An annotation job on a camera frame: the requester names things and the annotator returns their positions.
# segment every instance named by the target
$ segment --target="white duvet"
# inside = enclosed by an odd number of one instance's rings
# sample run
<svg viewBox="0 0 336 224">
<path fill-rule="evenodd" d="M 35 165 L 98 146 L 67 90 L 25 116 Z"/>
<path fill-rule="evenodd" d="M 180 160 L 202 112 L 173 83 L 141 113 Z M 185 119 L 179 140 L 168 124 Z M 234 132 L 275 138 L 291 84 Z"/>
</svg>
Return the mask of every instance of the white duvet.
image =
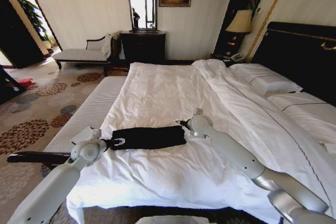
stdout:
<svg viewBox="0 0 336 224">
<path fill-rule="evenodd" d="M 103 138 L 131 127 L 171 126 L 189 119 L 195 107 L 210 116 L 271 169 L 287 172 L 330 206 L 336 204 L 336 164 L 299 126 L 218 60 L 191 66 L 133 63 L 105 118 Z M 83 223 L 82 207 L 174 206 L 242 209 L 278 223 L 279 214 L 255 186 L 213 148 L 210 139 L 191 136 L 186 145 L 160 150 L 107 151 L 81 172 L 67 197 L 69 213 Z"/>
</svg>

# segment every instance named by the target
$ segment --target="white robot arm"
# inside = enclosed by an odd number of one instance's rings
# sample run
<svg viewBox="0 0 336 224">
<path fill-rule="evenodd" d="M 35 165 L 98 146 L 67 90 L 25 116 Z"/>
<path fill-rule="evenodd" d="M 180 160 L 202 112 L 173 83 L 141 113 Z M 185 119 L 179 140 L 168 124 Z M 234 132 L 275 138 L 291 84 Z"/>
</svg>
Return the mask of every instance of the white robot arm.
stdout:
<svg viewBox="0 0 336 224">
<path fill-rule="evenodd" d="M 77 183 L 80 171 L 107 150 L 107 144 L 99 139 L 100 136 L 100 130 L 92 130 L 90 141 L 77 143 L 71 151 L 71 158 L 53 169 L 38 184 L 17 207 L 7 224 L 48 223 Z"/>
<path fill-rule="evenodd" d="M 197 108 L 190 120 L 176 120 L 175 123 L 187 127 L 196 136 L 208 136 L 216 148 L 257 186 L 270 191 L 270 202 L 288 221 L 336 224 L 336 220 L 324 214 L 328 205 L 323 200 L 288 174 L 265 167 L 228 134 L 215 130 L 212 120 L 202 112 Z M 52 170 L 21 202 L 8 224 L 47 223 L 75 186 L 80 171 L 98 160 L 109 148 L 107 142 L 100 140 L 100 135 L 100 130 L 93 130 L 90 141 L 77 143 L 71 151 L 71 158 Z"/>
<path fill-rule="evenodd" d="M 196 108 L 190 120 L 176 120 L 175 123 L 187 127 L 195 136 L 208 136 L 216 149 L 257 186 L 270 191 L 269 201 L 284 218 L 291 223 L 336 223 L 324 214 L 328 205 L 316 194 L 290 175 L 265 167 L 228 134 L 215 130 L 212 120 L 202 113 L 202 109 Z"/>
</svg>

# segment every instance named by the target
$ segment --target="door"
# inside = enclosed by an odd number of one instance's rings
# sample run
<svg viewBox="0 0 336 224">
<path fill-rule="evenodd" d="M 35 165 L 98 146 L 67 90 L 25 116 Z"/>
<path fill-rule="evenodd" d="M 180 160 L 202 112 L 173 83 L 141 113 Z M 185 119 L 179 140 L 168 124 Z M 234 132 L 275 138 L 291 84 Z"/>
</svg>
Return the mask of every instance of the door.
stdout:
<svg viewBox="0 0 336 224">
<path fill-rule="evenodd" d="M 16 68 L 42 61 L 43 54 L 9 0 L 0 0 L 0 48 Z"/>
</svg>

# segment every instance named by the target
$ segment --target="black headboard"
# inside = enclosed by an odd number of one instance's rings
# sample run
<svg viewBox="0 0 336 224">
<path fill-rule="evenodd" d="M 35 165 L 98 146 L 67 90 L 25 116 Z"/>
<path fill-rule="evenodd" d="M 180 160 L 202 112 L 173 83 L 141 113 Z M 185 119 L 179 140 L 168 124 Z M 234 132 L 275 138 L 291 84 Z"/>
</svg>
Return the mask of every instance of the black headboard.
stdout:
<svg viewBox="0 0 336 224">
<path fill-rule="evenodd" d="M 336 106 L 336 27 L 271 22 L 252 63 Z"/>
</svg>

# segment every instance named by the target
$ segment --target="white cushion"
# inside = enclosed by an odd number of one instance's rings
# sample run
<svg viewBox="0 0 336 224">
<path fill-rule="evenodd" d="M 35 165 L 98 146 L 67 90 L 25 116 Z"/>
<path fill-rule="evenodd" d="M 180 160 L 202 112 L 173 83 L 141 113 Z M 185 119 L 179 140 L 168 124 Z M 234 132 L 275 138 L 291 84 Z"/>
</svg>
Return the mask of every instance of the white cushion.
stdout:
<svg viewBox="0 0 336 224">
<path fill-rule="evenodd" d="M 66 49 L 58 54 L 54 54 L 55 60 L 96 60 L 106 61 L 106 57 L 100 50 L 85 50 L 85 49 Z"/>
<path fill-rule="evenodd" d="M 304 128 L 318 143 L 336 144 L 336 108 L 308 93 L 272 95 L 268 98 Z"/>
<path fill-rule="evenodd" d="M 286 77 L 260 65 L 260 64 L 235 64 L 230 66 L 235 74 L 243 77 L 259 94 L 281 92 L 297 92 L 300 86 Z"/>
<path fill-rule="evenodd" d="M 98 40 L 98 41 L 88 41 L 87 49 L 88 50 L 101 50 L 101 48 L 104 45 L 104 40 L 105 39 Z"/>
</svg>

